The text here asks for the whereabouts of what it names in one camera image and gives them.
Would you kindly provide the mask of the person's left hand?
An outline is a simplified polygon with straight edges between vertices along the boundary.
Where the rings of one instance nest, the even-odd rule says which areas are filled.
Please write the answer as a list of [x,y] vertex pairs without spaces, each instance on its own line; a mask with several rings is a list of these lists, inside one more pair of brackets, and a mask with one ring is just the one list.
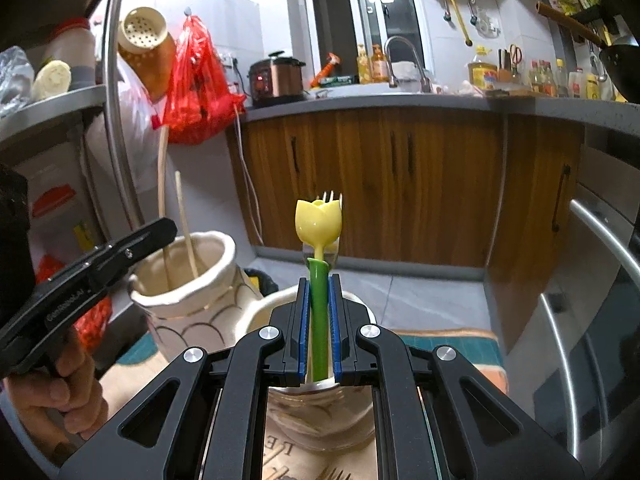
[[94,377],[94,361],[70,330],[55,373],[34,370],[3,379],[17,419],[29,439],[52,457],[59,446],[70,444],[71,436],[87,440],[107,421],[108,404],[102,386]]

